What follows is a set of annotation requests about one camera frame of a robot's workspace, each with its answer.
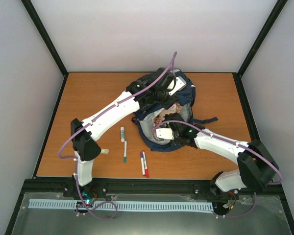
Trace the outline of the pink Taming of Shrew book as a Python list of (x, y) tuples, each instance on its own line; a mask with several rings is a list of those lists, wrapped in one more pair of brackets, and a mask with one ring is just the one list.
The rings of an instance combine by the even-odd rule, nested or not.
[(170, 115), (170, 114), (174, 114), (174, 113), (181, 113), (182, 110), (182, 106), (178, 103), (175, 102), (171, 107), (169, 107), (168, 109), (164, 109), (162, 110), (155, 118), (154, 118), (154, 125), (156, 126), (159, 123), (163, 122), (165, 120), (165, 116), (166, 115)]

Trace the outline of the navy blue student backpack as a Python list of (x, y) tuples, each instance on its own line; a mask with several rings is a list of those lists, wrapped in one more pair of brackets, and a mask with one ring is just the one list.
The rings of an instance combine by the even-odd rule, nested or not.
[[(165, 120), (158, 124), (158, 128), (170, 128), (173, 130), (173, 134), (186, 134), (186, 133), (198, 133), (198, 131), (186, 124), (177, 123), (176, 121), (182, 121), (196, 126), (199, 129), (204, 129), (204, 124), (215, 122), (217, 117), (210, 119), (195, 119), (192, 111), (192, 107), (196, 98), (196, 87), (193, 82), (180, 70), (174, 69), (170, 72), (174, 73), (177, 77), (181, 76), (187, 83), (187, 86), (182, 90), (175, 93), (177, 102), (182, 106), (181, 113), (174, 113), (165, 116)], [(164, 140), (155, 138), (155, 134), (152, 133), (155, 128), (154, 118), (164, 109), (161, 104), (154, 103), (146, 106), (142, 110), (138, 110), (134, 113), (132, 122), (138, 127), (139, 134), (151, 151), (156, 152), (172, 152), (176, 151), (181, 146), (173, 146), (171, 140)]]

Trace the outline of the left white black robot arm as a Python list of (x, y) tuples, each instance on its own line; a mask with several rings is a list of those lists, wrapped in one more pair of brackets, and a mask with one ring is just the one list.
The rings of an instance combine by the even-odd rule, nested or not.
[(92, 191), (92, 169), (94, 159), (101, 153), (97, 140), (113, 125), (127, 115), (148, 105), (160, 103), (170, 107), (176, 100), (176, 92), (185, 86), (180, 77), (160, 68), (147, 80), (138, 79), (111, 104), (93, 116), (71, 122), (71, 134), (75, 154), (75, 191), (87, 197)]

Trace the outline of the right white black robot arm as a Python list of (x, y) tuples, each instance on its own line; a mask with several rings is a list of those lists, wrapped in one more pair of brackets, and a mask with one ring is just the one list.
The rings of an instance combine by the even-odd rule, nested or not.
[(233, 140), (201, 124), (187, 123), (178, 113), (165, 115), (164, 122), (170, 128), (168, 138), (174, 143), (214, 152), (238, 166), (233, 171), (219, 172), (210, 181), (210, 191), (215, 197), (219, 197), (222, 192), (241, 188), (263, 192), (268, 185), (281, 183), (280, 180), (274, 180), (275, 176), (282, 176), (278, 165), (260, 140)]

